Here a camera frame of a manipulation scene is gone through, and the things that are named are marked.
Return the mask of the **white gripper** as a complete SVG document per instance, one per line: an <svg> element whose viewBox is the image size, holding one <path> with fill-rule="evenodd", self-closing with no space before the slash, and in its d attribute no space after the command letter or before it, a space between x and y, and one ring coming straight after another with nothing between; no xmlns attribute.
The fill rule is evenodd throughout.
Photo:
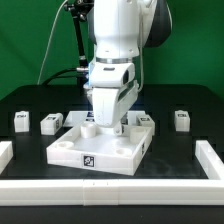
<svg viewBox="0 0 224 224"><path fill-rule="evenodd" d="M113 133L123 133L121 118L138 97L138 83L133 63L105 64L97 62L89 77L92 87L94 120L102 127L114 127Z"/></svg>

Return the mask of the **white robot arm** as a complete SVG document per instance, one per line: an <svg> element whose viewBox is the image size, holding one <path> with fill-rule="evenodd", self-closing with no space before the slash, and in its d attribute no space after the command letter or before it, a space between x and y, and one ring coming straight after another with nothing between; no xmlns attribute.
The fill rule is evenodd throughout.
<svg viewBox="0 0 224 224"><path fill-rule="evenodd" d="M142 90L133 60L145 47L158 47L171 34L167 0L94 0L94 58L89 65L88 97L95 123L120 135L121 120Z"/></svg>

